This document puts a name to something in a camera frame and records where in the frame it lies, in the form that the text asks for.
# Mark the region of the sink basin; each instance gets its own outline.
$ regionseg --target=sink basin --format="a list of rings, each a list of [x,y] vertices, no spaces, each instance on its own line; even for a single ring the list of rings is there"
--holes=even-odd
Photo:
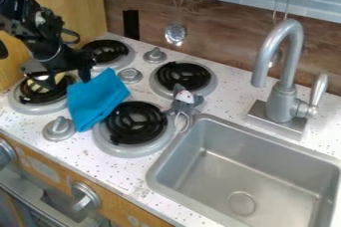
[[[152,190],[223,226],[328,227],[340,161],[209,114],[147,174]]]

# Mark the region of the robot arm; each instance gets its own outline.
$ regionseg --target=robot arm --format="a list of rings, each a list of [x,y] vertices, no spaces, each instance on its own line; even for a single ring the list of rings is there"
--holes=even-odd
[[[33,60],[23,64],[21,72],[48,89],[56,87],[54,76],[66,71],[78,70],[80,78],[89,81],[90,70],[95,65],[91,53],[68,46],[78,43],[79,35],[63,26],[61,17],[35,0],[0,0],[0,30],[21,40],[32,53]],[[78,39],[64,42],[63,33]],[[0,59],[7,57],[7,49],[0,41]]]

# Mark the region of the countertop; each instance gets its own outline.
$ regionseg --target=countertop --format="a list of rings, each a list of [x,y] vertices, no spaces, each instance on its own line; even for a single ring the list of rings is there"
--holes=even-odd
[[[128,100],[146,101],[164,108],[168,107],[171,102],[156,95],[149,86],[150,73],[164,63],[149,64],[143,60],[143,54],[154,46],[114,34],[102,38],[128,43],[137,52],[135,60],[129,67],[140,70],[144,78],[141,82],[129,86],[132,94]],[[255,100],[266,101],[276,82],[275,79],[268,78],[266,88],[257,89],[250,84],[251,72],[167,49],[163,51],[168,54],[168,62],[195,61],[208,66],[217,75],[217,89],[205,98],[205,103],[200,108],[202,113],[213,114],[271,134],[267,130],[246,123],[245,116]],[[310,90],[301,86],[297,86],[297,90],[299,98],[307,101]],[[170,224],[193,227],[221,226],[149,189],[145,175],[162,154],[162,150],[141,158],[113,157],[95,146],[90,130],[76,133],[62,142],[47,142],[42,136],[44,125],[59,115],[70,117],[69,112],[63,110],[46,115],[15,113],[8,105],[7,94],[8,92],[0,94],[0,129],[19,142],[121,195]],[[309,121],[306,134],[301,141],[282,138],[341,159],[341,98],[329,94],[324,96],[319,114]],[[341,212],[336,212],[336,215],[341,218]],[[335,227],[341,226],[341,221],[337,223],[335,222]]]

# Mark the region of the stove burner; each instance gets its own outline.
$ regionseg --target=stove burner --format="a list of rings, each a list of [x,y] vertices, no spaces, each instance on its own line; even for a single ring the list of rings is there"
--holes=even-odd
[[[141,144],[160,135],[168,124],[164,113],[147,103],[118,105],[105,120],[113,144]]]
[[[75,79],[71,76],[65,76],[57,85],[57,89],[49,91],[47,93],[39,93],[33,91],[27,84],[27,79],[20,84],[20,92],[22,96],[19,96],[21,104],[47,104],[54,102],[66,95],[67,86],[74,83]]]
[[[156,77],[169,91],[172,91],[175,84],[194,91],[207,86],[211,75],[207,69],[196,64],[171,62],[161,66]]]
[[[82,49],[92,51],[97,64],[115,61],[129,53],[129,49],[125,44],[115,40],[93,41]]]

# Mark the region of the small gray toy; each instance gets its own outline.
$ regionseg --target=small gray toy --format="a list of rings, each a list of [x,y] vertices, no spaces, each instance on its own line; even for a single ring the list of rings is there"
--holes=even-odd
[[[164,111],[165,114],[176,114],[175,125],[181,114],[186,117],[186,125],[181,132],[186,131],[191,124],[194,108],[203,103],[203,96],[193,95],[180,84],[175,84],[172,89],[172,98],[170,109]]]

